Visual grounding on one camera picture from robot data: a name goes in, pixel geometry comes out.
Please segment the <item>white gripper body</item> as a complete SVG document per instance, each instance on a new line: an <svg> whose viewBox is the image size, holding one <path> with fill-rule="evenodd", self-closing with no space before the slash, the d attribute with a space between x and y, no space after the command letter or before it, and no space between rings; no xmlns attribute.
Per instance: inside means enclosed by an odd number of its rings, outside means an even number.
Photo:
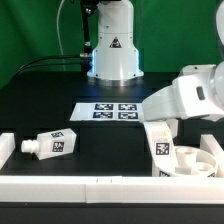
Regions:
<svg viewBox="0 0 224 224"><path fill-rule="evenodd" d="M224 106L211 88L209 73L183 75L142 102L143 120L198 118L216 122L224 118Z"/></svg>

